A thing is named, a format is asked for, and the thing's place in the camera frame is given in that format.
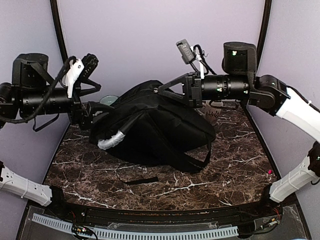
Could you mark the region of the black student bag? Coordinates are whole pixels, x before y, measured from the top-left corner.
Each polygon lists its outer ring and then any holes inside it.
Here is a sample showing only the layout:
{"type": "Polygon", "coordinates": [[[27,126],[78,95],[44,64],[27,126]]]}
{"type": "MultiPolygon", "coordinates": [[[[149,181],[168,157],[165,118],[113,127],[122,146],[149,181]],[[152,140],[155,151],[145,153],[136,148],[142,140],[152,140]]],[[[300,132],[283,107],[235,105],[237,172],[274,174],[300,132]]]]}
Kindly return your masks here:
{"type": "Polygon", "coordinates": [[[194,109],[161,96],[158,80],[142,82],[92,125],[89,142],[120,160],[199,173],[210,162],[214,127],[194,109]]]}

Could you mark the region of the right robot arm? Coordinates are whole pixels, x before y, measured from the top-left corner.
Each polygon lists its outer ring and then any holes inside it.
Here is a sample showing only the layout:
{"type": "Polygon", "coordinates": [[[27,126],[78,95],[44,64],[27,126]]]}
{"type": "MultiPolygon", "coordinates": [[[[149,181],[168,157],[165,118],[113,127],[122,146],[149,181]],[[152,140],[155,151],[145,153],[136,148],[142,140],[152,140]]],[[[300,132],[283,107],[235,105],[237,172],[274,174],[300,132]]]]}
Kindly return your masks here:
{"type": "Polygon", "coordinates": [[[284,144],[284,153],[276,156],[288,160],[295,153],[301,160],[292,170],[263,190],[255,213],[266,217],[289,195],[307,184],[320,182],[320,111],[291,86],[272,75],[256,77],[253,72],[206,75],[187,73],[161,85],[156,93],[192,108],[202,101],[239,100],[257,107],[272,117],[275,129],[262,135],[271,147],[284,144]]]}

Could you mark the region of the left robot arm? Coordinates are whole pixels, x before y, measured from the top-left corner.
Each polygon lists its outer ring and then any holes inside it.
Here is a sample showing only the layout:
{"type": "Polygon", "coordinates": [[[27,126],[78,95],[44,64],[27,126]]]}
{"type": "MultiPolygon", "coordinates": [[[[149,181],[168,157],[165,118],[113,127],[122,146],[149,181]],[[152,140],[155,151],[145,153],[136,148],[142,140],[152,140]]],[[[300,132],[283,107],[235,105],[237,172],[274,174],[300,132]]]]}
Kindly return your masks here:
{"type": "Polygon", "coordinates": [[[33,130],[33,124],[33,121],[7,123],[0,130],[0,160],[14,173],[41,184],[69,126],[69,119],[62,114],[38,132],[33,130]]]}

